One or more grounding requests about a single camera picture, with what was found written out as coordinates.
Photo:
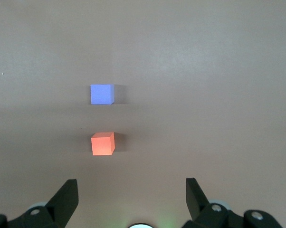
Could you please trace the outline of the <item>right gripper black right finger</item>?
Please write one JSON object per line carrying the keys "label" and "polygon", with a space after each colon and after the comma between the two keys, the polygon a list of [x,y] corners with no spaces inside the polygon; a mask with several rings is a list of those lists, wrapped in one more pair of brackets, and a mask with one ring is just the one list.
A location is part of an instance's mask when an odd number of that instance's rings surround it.
{"label": "right gripper black right finger", "polygon": [[184,228],[280,228],[279,222],[261,210],[239,216],[221,203],[210,203],[195,178],[186,179],[186,204],[191,215]]}

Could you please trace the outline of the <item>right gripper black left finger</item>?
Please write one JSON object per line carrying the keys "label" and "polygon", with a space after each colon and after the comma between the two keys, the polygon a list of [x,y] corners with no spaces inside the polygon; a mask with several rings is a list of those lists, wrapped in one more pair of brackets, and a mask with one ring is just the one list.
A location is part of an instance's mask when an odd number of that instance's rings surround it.
{"label": "right gripper black left finger", "polygon": [[77,206],[77,180],[69,179],[45,206],[30,208],[10,221],[0,214],[0,228],[64,228]]}

